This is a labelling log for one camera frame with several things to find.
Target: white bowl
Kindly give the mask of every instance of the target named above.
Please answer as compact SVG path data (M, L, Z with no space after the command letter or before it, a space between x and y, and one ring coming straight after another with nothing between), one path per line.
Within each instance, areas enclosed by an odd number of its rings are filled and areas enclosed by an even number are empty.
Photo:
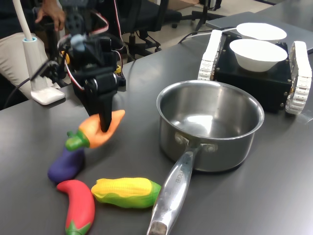
M253 72L265 72L288 56L281 47L254 39L238 39L229 46L235 53L238 64Z
M242 23L236 29L242 38L257 39L274 44L287 37L284 30L268 23Z

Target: purple eggplant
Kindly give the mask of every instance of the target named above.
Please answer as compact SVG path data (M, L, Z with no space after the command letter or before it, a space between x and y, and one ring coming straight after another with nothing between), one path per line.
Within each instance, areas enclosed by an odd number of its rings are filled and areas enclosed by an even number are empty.
M65 180L72 180L82 170L85 162L83 148L68 151L65 147L60 156L49 168L48 177L58 184Z

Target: plastic vegetable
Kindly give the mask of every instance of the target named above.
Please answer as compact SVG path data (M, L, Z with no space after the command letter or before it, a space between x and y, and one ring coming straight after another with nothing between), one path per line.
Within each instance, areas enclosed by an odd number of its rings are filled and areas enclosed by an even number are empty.
M70 152L64 147L62 155L49 168L48 177L56 184L71 180L82 170L84 161L84 149Z
M99 202L124 208L147 208L155 203L161 186L145 178L100 179L91 192Z
M67 193L69 198L66 234L85 235L94 219L94 200L90 189L78 180L59 183L57 189Z
M79 126L76 134L67 133L70 138L65 143L66 148L73 151L80 147L97 148L103 145L116 131L124 115L124 110L113 111L112 121L107 132L101 131L98 114L90 116Z

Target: hand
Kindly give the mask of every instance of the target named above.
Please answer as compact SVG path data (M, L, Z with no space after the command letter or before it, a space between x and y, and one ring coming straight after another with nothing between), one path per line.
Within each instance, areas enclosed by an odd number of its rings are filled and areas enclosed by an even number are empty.
M56 0L44 0L41 6L35 23L39 23L44 16L50 16L54 21L55 31L62 30L64 28L65 13L58 6Z
M112 112L112 121L107 132L101 131L99 114L95 114L80 124L79 129L85 134L90 143L90 148L97 148L108 141L116 131L122 118L125 115L124 110Z

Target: pot rim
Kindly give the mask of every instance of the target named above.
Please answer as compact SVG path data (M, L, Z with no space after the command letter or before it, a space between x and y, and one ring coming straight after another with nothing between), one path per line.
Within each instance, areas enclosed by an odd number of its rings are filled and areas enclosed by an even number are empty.
M259 113L259 122L258 124L249 132L240 135L240 136L235 136L235 137L230 137L230 138L208 138L208 137L204 137L204 136L198 136L198 135L193 135L190 134L180 128L178 128L177 126L175 126L173 123L171 123L162 113L160 104L161 104L161 100L162 98L165 96L165 94L167 94L168 92L170 92L171 90L173 90L175 87L177 86L181 86L182 84L188 84L188 83L197 83L197 84L206 84L206 85L213 85L213 86L224 86L224 87L228 87L231 88L233 90L239 91L240 93L242 93L243 95L246 95L248 97L248 99L250 99L252 101L252 103L254 103L254 105L257 108L257 111ZM234 87L232 85L226 84L226 83L222 83L222 82L215 82L215 81L204 81L204 80L189 80L189 81L182 81L182 82L177 82L174 83L166 88L164 88L160 94L157 96L156 98L156 107L158 110L158 113L160 114L160 116L168 123L170 124L172 127L174 127L175 129L181 131L182 133L185 133L189 136L195 137L195 138L201 138L201 139L205 139L205 140L235 140L235 139L240 139L246 136L249 136L251 134L253 134L254 132L256 132L263 124L264 122L264 110L262 108L262 106L260 105L260 103L249 93L245 92L244 90L238 88L238 87Z

